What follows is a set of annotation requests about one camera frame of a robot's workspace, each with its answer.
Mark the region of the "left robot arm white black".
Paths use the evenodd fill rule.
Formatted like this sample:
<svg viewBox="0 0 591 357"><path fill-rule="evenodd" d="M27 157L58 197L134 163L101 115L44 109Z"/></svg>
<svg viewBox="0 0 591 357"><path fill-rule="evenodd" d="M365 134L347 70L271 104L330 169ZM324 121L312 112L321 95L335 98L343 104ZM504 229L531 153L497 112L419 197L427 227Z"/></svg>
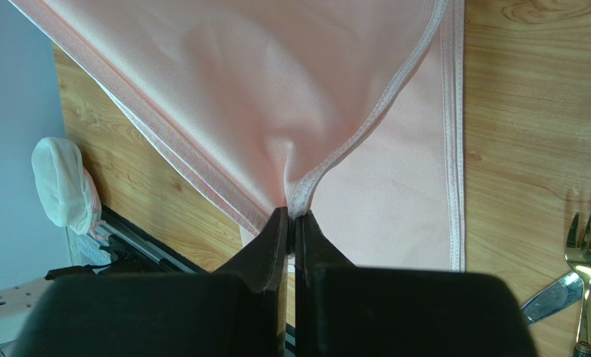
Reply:
<svg viewBox="0 0 591 357"><path fill-rule="evenodd" d="M17 339L34 306L52 283L40 277L0 290L0 344Z"/></svg>

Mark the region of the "pink cloth napkin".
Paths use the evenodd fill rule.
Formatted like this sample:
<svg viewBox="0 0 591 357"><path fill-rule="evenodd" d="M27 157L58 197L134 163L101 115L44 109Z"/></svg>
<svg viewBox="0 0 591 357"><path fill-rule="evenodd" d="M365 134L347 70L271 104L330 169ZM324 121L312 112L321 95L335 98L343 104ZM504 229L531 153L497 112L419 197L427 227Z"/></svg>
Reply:
<svg viewBox="0 0 591 357"><path fill-rule="evenodd" d="M463 271L463 1L15 1L250 242Z"/></svg>

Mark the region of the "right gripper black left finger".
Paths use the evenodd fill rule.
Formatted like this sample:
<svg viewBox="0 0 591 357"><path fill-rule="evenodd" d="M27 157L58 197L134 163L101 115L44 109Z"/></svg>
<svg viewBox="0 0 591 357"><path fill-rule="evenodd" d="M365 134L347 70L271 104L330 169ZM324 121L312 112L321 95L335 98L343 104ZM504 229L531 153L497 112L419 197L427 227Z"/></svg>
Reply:
<svg viewBox="0 0 591 357"><path fill-rule="evenodd" d="M33 309L15 356L283 356L288 211L208 274L72 274Z"/></svg>

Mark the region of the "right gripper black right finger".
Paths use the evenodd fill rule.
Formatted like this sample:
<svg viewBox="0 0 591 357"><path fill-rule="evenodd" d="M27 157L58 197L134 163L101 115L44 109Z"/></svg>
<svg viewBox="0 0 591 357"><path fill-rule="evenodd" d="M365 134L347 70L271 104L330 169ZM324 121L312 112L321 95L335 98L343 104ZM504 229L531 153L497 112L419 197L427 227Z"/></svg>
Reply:
<svg viewBox="0 0 591 357"><path fill-rule="evenodd" d="M514 295L487 274L355 266L294 220L298 356L536 356Z"/></svg>

